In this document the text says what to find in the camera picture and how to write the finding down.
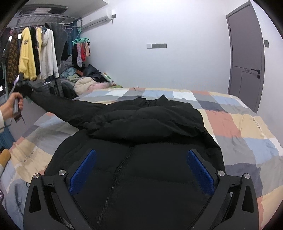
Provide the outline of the person's left hand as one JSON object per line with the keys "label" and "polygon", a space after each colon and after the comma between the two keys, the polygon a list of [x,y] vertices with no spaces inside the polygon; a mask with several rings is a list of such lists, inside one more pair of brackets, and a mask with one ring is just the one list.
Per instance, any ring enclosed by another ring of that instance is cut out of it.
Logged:
{"label": "person's left hand", "polygon": [[1,105],[1,121],[5,121],[13,117],[13,107],[16,99],[18,100],[19,110],[22,111],[24,107],[23,96],[19,92],[12,93],[9,96],[8,100],[3,105]]}

